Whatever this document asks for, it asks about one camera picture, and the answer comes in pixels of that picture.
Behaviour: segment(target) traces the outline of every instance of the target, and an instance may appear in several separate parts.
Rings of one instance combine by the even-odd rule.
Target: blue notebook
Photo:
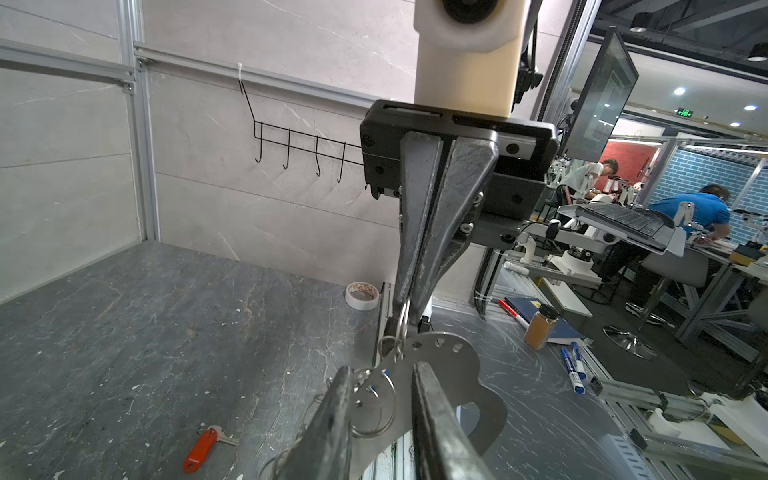
[[[526,322],[531,322],[533,315],[538,312],[541,302],[530,296],[506,296],[504,298],[509,306],[519,313]],[[549,336],[548,343],[557,343],[558,345],[571,345],[571,342],[584,340],[584,336],[574,327],[568,325],[568,322],[562,316],[558,317],[558,322],[554,325],[554,330]]]

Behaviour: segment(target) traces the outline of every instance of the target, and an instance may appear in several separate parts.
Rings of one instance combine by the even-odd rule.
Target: black lid
[[[538,311],[541,312],[543,316],[546,316],[549,319],[558,318],[558,311],[549,305],[542,305],[538,307]]]

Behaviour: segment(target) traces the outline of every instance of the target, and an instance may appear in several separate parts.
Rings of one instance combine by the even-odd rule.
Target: computer screen
[[[565,157],[600,160],[637,78],[619,34],[609,28],[574,109],[573,126],[563,139]]]

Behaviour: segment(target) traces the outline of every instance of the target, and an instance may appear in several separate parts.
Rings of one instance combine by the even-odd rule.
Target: white t-shirt
[[[585,191],[594,186],[598,177],[603,173],[603,164],[589,163],[579,168],[574,168],[565,176],[560,185],[568,185],[576,191]]]

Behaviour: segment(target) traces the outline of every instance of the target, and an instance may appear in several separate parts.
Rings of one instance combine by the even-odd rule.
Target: black wire hook rack
[[[240,84],[240,93],[245,95],[245,100],[248,102],[248,109],[250,110],[250,116],[253,119],[253,138],[255,138],[256,140],[259,141],[259,157],[258,158],[254,158],[256,163],[260,164],[261,161],[263,160],[263,146],[264,146],[263,142],[266,141],[266,142],[271,143],[271,144],[282,145],[283,147],[286,148],[286,163],[285,163],[285,165],[283,165],[283,168],[285,170],[288,170],[288,164],[290,163],[290,151],[291,151],[291,149],[301,150],[301,151],[305,151],[307,153],[315,155],[315,164],[317,165],[317,172],[315,173],[315,175],[317,175],[318,177],[320,177],[321,174],[322,174],[322,172],[320,171],[320,159],[319,159],[320,156],[328,157],[328,158],[332,158],[333,160],[340,161],[341,162],[341,169],[339,169],[339,178],[336,179],[336,182],[338,184],[341,183],[341,176],[344,173],[344,164],[345,163],[359,165],[360,167],[363,166],[363,164],[361,164],[360,162],[356,162],[356,161],[352,161],[352,160],[347,160],[346,159],[347,147],[360,148],[359,145],[350,144],[350,143],[347,143],[345,141],[333,140],[333,139],[326,138],[326,137],[320,137],[319,135],[306,134],[306,133],[304,133],[302,131],[293,130],[292,128],[280,127],[278,125],[272,125],[272,124],[268,124],[268,123],[263,122],[263,121],[258,121],[256,119],[256,115],[253,114],[253,107],[251,107],[250,99],[248,98],[248,92],[245,89],[245,84],[243,83],[242,80],[238,80],[238,83]],[[257,127],[259,129],[259,135],[258,136],[256,135]],[[278,131],[288,132],[288,142],[287,143],[283,143],[281,141],[270,140],[269,138],[264,138],[264,127],[273,128],[273,129],[278,130]],[[297,135],[300,135],[302,137],[308,137],[310,139],[314,139],[315,147],[312,149],[312,148],[298,147],[295,144],[291,144],[291,137],[293,136],[295,138]],[[342,151],[341,157],[337,157],[336,155],[325,154],[325,153],[319,151],[318,150],[318,146],[320,145],[320,141],[329,142],[329,144],[333,144],[333,145],[336,145],[338,147],[341,147],[341,151]]]

